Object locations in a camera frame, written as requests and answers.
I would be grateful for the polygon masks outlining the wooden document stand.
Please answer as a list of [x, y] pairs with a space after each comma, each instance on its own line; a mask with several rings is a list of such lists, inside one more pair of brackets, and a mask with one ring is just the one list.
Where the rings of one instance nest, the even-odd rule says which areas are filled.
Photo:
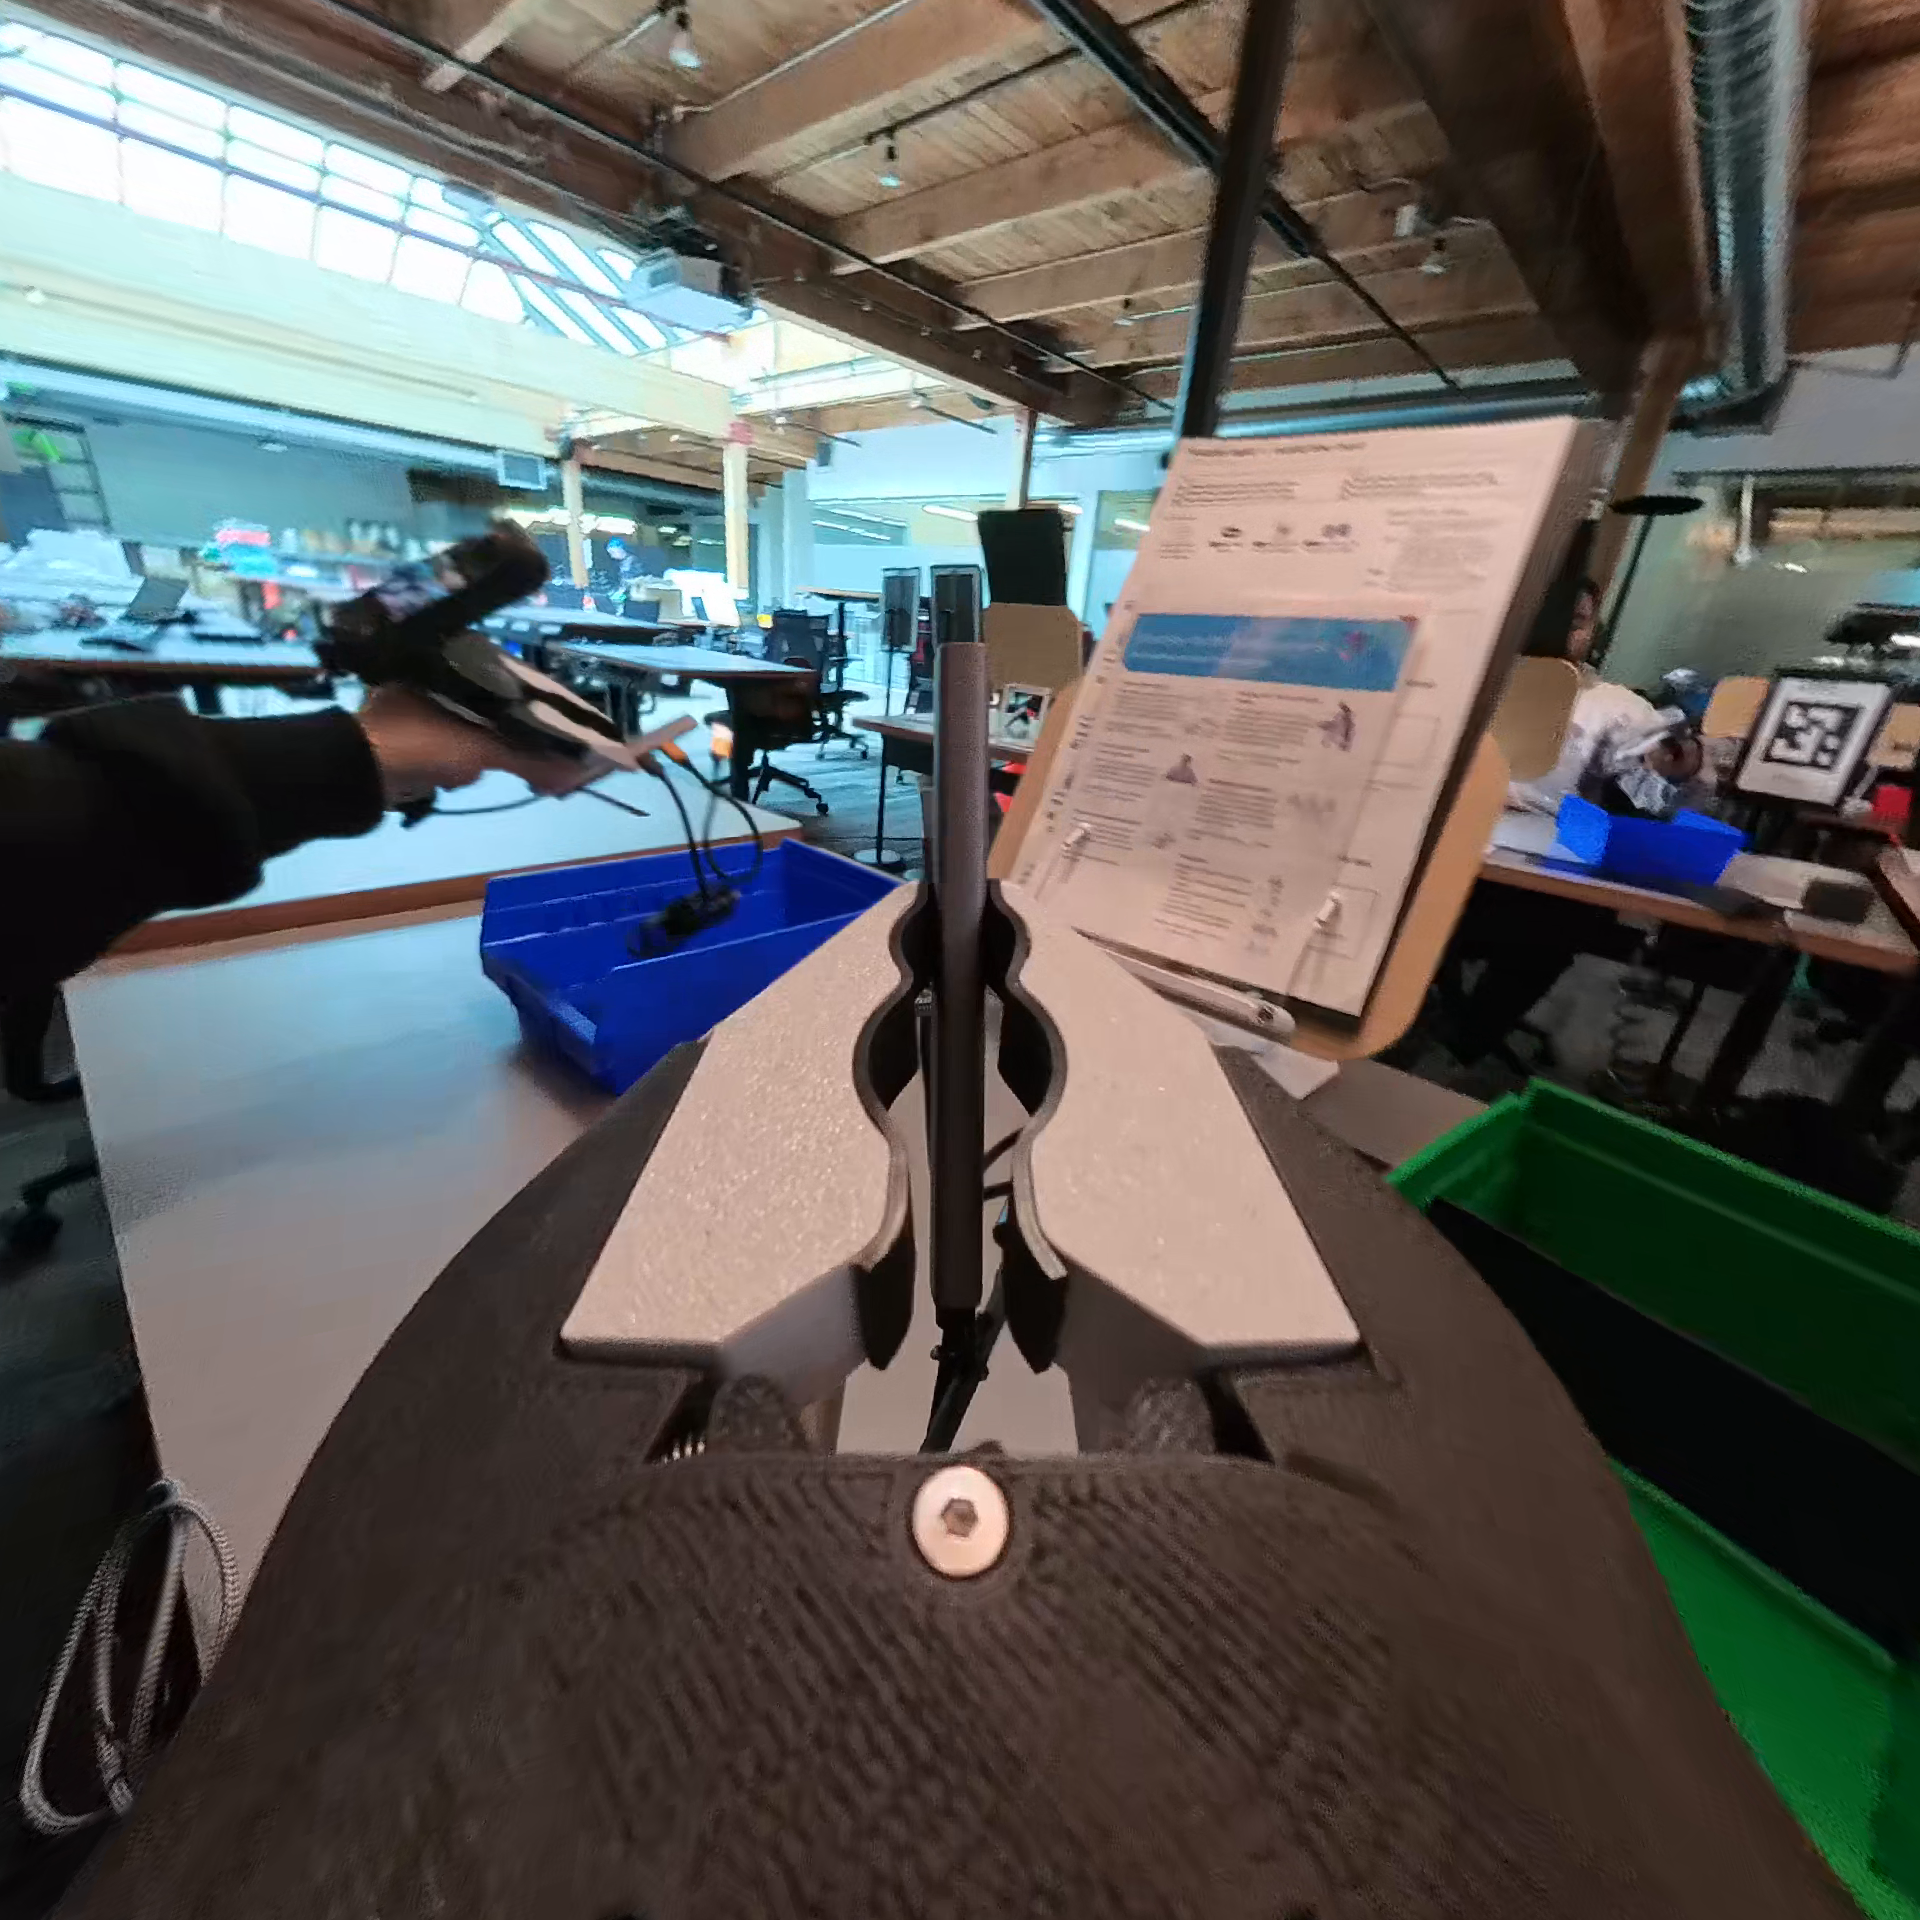
[[1501, 625], [1409, 593], [1130, 593], [988, 877], [1194, 1017], [1369, 1055], [1477, 888], [1503, 666]]

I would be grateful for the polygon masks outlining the person's left forearm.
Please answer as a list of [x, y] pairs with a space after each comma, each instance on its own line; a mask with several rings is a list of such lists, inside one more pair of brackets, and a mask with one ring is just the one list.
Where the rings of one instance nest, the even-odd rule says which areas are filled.
[[55, 715], [0, 748], [0, 983], [56, 986], [127, 929], [249, 896], [264, 860], [384, 823], [348, 708], [207, 720], [178, 698]]

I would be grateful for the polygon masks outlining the black tripod pole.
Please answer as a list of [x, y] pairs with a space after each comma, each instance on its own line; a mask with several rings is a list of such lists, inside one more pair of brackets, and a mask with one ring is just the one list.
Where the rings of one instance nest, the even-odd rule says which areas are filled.
[[1208, 230], [1177, 372], [1173, 437], [1202, 442], [1220, 421], [1225, 370], [1241, 326], [1249, 266], [1256, 250], [1256, 208], [1268, 196], [1273, 126], [1296, 44], [1292, 0], [1251, 0], [1238, 40], [1238, 93], [1208, 165]]

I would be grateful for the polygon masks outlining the long wooden work table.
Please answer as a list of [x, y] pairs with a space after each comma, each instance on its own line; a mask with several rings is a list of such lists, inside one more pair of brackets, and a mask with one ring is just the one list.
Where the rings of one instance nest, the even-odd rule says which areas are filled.
[[[932, 774], [932, 748], [940, 748], [940, 731], [928, 715], [861, 715], [851, 731], [864, 731], [874, 740], [874, 762], [882, 762], [882, 778], [892, 774]], [[1024, 762], [1027, 762], [1027, 740], [1009, 740], [1009, 734], [988, 734], [988, 778], [992, 790], [1012, 790]]]

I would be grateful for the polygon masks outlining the blue plastic bin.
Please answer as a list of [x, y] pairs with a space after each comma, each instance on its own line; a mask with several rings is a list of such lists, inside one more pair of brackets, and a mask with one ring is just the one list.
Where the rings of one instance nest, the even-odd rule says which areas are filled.
[[627, 1096], [665, 1049], [702, 1039], [760, 986], [836, 940], [895, 878], [851, 860], [775, 841], [733, 888], [726, 923], [673, 932], [697, 903], [681, 853], [497, 877], [482, 905], [482, 973], [524, 1039], [600, 1096]]

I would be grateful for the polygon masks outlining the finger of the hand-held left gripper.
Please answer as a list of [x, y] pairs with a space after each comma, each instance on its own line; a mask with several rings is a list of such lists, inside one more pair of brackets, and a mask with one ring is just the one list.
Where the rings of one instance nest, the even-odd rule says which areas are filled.
[[614, 762], [597, 753], [563, 753], [563, 748], [501, 748], [501, 774], [524, 785], [518, 800], [501, 800], [501, 810], [526, 810], [543, 800], [574, 800], [574, 794], [610, 794], [610, 778], [639, 774], [639, 762]]
[[487, 664], [487, 708], [524, 748], [625, 748], [625, 731], [597, 706], [518, 658]]

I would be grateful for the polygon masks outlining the green plastic bin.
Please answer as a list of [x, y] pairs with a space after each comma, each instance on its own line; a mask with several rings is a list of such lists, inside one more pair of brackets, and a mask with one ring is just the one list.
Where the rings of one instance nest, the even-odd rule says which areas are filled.
[[1857, 1911], [1913, 1920], [1913, 1234], [1554, 1081], [1385, 1178], [1585, 1415], [1719, 1705]]

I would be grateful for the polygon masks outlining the braided cable orange plugs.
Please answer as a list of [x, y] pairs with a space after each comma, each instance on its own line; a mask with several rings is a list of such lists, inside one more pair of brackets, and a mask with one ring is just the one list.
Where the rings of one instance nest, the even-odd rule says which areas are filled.
[[[694, 753], [681, 748], [689, 731], [694, 731], [694, 720], [681, 715], [673, 726], [637, 734], [637, 762], [647, 778], [660, 785], [665, 810], [681, 837], [681, 860], [694, 870], [694, 888], [681, 896], [652, 905], [637, 923], [637, 932], [627, 932], [637, 958], [660, 958], [660, 957], [726, 929], [739, 905], [739, 889], [760, 877], [760, 860], [766, 860], [766, 831], [756, 829], [753, 808], [733, 794], [726, 774], [697, 774]], [[737, 823], [748, 829], [748, 848], [753, 848], [748, 870], [726, 870], [714, 853], [714, 810], [719, 808], [733, 808]]]

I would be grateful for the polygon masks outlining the black square panel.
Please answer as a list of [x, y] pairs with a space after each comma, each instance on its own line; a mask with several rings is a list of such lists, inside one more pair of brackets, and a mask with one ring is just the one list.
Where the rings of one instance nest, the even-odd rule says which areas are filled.
[[988, 604], [1065, 609], [1074, 521], [1056, 503], [975, 510]]

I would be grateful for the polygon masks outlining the person's left hand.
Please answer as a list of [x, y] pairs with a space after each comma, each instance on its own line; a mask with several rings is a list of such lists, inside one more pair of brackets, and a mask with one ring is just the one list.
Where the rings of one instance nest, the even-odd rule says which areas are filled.
[[356, 731], [369, 734], [389, 810], [438, 808], [438, 794], [488, 774], [524, 778], [509, 740], [404, 688], [372, 688], [356, 708]]

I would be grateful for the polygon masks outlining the black office chair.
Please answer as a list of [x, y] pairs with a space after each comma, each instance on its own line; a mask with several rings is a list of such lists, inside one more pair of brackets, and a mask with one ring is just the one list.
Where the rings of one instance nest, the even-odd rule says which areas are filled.
[[733, 698], [737, 720], [737, 762], [733, 785], [739, 800], [760, 808], [766, 790], [788, 790], [816, 815], [826, 815], [826, 794], [788, 774], [781, 753], [797, 748], [847, 748], [870, 756], [870, 734], [847, 726], [861, 692], [844, 681], [847, 650], [826, 614], [781, 609], [760, 632], [760, 664], [781, 666], [775, 679], [753, 679]]

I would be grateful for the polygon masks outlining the laminated instruction sheets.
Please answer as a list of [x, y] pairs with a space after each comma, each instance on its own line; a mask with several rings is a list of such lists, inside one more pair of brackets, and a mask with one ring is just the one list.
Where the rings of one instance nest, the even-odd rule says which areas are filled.
[[1587, 481], [1571, 414], [1177, 442], [1009, 878], [1358, 1017]]

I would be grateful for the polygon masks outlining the small blue bin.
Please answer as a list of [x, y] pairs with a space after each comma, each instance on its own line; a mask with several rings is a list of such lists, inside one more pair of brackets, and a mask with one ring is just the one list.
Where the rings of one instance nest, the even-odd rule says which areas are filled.
[[1719, 888], [1745, 848], [1749, 837], [1737, 829], [1683, 808], [1669, 815], [1645, 815], [1561, 794], [1548, 860], [1645, 889], [1683, 889]]

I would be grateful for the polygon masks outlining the grey usb hub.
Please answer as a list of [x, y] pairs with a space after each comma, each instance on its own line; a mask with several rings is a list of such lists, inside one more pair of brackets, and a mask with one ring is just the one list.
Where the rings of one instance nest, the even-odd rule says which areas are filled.
[[943, 641], [932, 664], [932, 973], [922, 1029], [928, 1099], [928, 1286], [932, 1410], [922, 1449], [948, 1449], [999, 1324], [980, 1279], [988, 1221], [988, 644]]

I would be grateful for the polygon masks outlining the black white fiducial tag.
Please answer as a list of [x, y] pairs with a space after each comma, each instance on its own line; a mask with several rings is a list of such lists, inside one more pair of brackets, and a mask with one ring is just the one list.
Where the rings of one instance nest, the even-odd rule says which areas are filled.
[[1836, 810], [1889, 708], [1889, 679], [1775, 671], [1745, 734], [1733, 794]]

